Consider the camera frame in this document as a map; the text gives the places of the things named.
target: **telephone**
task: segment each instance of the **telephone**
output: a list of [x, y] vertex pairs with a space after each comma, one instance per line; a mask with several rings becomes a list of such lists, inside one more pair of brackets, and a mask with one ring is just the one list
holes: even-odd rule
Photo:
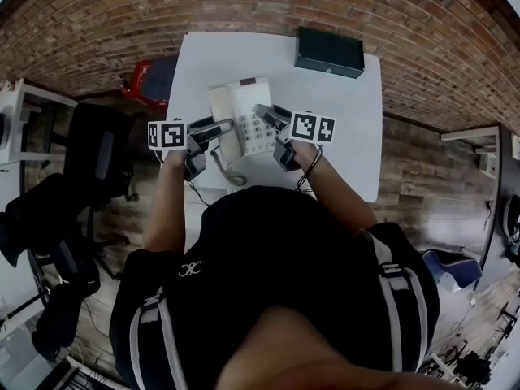
[[245, 177], [232, 171], [232, 164], [244, 156], [275, 150], [276, 131], [255, 113], [257, 104], [272, 106], [265, 76], [235, 81], [208, 89], [211, 114], [215, 122], [232, 119], [235, 127], [219, 136], [219, 147], [210, 153], [223, 176], [237, 186]]

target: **shirt sleeve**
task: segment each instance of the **shirt sleeve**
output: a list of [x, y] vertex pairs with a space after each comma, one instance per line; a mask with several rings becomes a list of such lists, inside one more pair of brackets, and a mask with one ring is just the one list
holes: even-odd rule
[[422, 255], [410, 244], [396, 223], [381, 223], [367, 230], [392, 251], [394, 261], [411, 268], [421, 284], [428, 311], [428, 347], [440, 314], [437, 284], [423, 261]]
[[130, 361], [130, 323], [142, 302], [152, 297], [161, 285], [177, 272], [181, 256], [171, 251], [130, 253], [110, 318], [110, 341], [116, 368], [129, 384], [135, 384]]

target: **person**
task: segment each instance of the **person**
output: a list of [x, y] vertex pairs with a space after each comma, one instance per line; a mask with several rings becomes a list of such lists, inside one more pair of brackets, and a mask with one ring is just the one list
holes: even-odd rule
[[[363, 233], [417, 274], [429, 345], [440, 306], [420, 255], [396, 224], [378, 224], [325, 157], [309, 171], [314, 145], [292, 146], [317, 201], [261, 186], [223, 197], [205, 210], [186, 254], [184, 154], [167, 155], [143, 249], [127, 258], [110, 321], [118, 372], [141, 390], [453, 388], [414, 373], [416, 303], [399, 308], [401, 370], [411, 373], [392, 372], [388, 307]], [[147, 315], [137, 312], [143, 302]]]

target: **red object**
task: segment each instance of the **red object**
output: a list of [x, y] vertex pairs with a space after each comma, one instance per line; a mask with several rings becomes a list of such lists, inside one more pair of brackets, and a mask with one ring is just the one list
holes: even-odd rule
[[133, 72], [131, 82], [123, 81], [121, 84], [121, 92], [125, 97], [136, 99], [143, 104], [157, 111], [167, 112], [169, 100], [152, 100], [141, 95], [141, 86], [146, 78], [146, 72], [150, 68], [152, 61], [140, 61], [136, 63], [136, 69]]

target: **black box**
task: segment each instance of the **black box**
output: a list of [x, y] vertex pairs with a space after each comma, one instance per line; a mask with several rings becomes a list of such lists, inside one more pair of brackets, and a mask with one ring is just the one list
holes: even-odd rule
[[295, 66], [358, 78], [365, 71], [363, 42], [352, 37], [300, 28]]

